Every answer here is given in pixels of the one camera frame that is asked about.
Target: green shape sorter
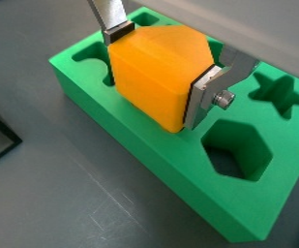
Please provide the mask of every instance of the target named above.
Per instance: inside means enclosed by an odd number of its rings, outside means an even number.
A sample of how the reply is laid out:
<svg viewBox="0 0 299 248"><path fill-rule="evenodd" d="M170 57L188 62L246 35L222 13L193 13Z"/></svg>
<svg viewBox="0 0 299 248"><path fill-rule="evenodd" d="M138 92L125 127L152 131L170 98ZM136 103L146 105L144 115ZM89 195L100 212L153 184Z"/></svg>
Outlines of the green shape sorter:
<svg viewBox="0 0 299 248"><path fill-rule="evenodd" d="M180 24L148 8L129 17L138 27ZM209 42L218 60L222 44ZM170 134L116 91L101 32L50 62L66 95L225 238L265 240L299 177L299 78L262 63L232 88L232 108ZM213 150L234 154L244 178L216 167Z"/></svg>

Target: shape hole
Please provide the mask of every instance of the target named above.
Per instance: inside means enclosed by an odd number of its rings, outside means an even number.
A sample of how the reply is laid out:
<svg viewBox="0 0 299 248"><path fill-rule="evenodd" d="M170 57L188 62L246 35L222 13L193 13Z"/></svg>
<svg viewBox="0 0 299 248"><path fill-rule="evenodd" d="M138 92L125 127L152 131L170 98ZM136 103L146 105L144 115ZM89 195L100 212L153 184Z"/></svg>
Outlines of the shape hole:
<svg viewBox="0 0 299 248"><path fill-rule="evenodd" d="M250 92L249 97L256 101L272 102L281 117L292 119L293 107L299 106L299 94L294 91L296 79L292 76L272 79L260 73L254 76L261 87Z"/></svg>
<svg viewBox="0 0 299 248"><path fill-rule="evenodd" d="M202 145L218 173L250 181L261 179L274 154L253 126L218 120Z"/></svg>
<svg viewBox="0 0 299 248"><path fill-rule="evenodd" d="M113 70L110 66L110 58L108 52L108 46L105 43L97 42L82 49L73 55L73 60L81 62L86 59L101 59L108 64L108 76L105 77L105 85L114 86Z"/></svg>
<svg viewBox="0 0 299 248"><path fill-rule="evenodd" d="M133 18L133 21L140 26L153 26L160 21L160 19L149 13L142 13Z"/></svg>
<svg viewBox="0 0 299 248"><path fill-rule="evenodd" d="M217 43L217 42L209 42L209 45L210 45L216 64L224 68L225 65L220 62L220 56L221 56L221 52L222 52L225 45L222 43Z"/></svg>

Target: green block top surface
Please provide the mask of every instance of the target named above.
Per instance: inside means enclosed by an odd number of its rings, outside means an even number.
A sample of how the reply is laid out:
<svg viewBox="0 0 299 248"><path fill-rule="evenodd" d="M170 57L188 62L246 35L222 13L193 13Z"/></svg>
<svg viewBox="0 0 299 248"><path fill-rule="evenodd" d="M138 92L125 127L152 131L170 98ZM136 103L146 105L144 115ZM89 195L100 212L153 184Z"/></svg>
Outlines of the green block top surface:
<svg viewBox="0 0 299 248"><path fill-rule="evenodd" d="M146 8L130 19L180 24ZM209 42L218 63L222 44ZM170 134L116 91L101 33L52 64L68 96L229 241L266 239L299 177L299 78L262 63L232 88L230 109L214 108L194 131ZM212 149L234 155L242 178L216 168Z"/></svg>

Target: bolt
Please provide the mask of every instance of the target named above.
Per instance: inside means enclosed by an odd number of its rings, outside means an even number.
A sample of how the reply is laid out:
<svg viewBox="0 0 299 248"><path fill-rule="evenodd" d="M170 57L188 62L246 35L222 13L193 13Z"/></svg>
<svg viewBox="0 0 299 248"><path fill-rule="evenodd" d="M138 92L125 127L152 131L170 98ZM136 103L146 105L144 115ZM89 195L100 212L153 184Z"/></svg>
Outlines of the bolt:
<svg viewBox="0 0 299 248"><path fill-rule="evenodd" d="M213 104L217 105L220 108L226 110L236 100L236 94L229 90L224 90L218 93L214 97Z"/></svg>

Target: hexagonal hole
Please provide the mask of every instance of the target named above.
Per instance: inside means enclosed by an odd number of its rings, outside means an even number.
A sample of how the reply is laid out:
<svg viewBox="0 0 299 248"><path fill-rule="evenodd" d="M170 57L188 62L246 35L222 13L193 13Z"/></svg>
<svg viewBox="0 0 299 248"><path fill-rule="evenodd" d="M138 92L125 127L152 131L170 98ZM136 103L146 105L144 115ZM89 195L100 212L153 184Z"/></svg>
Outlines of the hexagonal hole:
<svg viewBox="0 0 299 248"><path fill-rule="evenodd" d="M258 181L274 158L257 129L218 120L202 138L214 169L222 175Z"/></svg>

